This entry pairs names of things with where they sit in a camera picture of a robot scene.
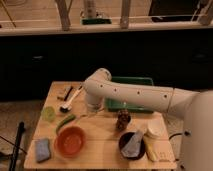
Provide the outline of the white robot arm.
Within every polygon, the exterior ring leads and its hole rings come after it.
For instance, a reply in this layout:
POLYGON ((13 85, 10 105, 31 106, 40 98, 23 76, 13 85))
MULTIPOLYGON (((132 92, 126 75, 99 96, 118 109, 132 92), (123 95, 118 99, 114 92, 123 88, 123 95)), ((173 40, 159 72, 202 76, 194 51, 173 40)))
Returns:
POLYGON ((123 101, 183 120, 178 171, 213 171, 213 90, 112 82, 111 73, 97 69, 84 82, 89 108, 99 109, 104 98, 123 101))

